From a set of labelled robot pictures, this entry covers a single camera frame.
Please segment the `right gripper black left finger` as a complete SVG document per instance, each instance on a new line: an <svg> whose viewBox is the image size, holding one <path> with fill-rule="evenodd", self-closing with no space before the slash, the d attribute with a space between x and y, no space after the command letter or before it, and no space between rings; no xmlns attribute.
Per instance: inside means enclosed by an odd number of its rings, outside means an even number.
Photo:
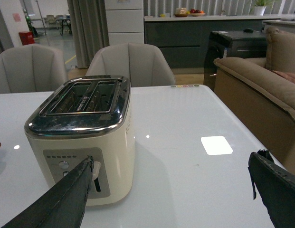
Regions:
<svg viewBox="0 0 295 228"><path fill-rule="evenodd" d="M93 177L94 159L87 156L69 174L5 228L79 228Z"/></svg>

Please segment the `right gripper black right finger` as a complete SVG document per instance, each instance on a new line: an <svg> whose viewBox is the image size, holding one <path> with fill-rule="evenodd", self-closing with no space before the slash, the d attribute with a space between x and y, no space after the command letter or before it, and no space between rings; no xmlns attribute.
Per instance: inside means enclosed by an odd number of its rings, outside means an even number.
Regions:
<svg viewBox="0 0 295 228"><path fill-rule="evenodd" d="M261 196L276 228L295 228L295 175L279 167L267 150L252 152L248 171L253 188Z"/></svg>

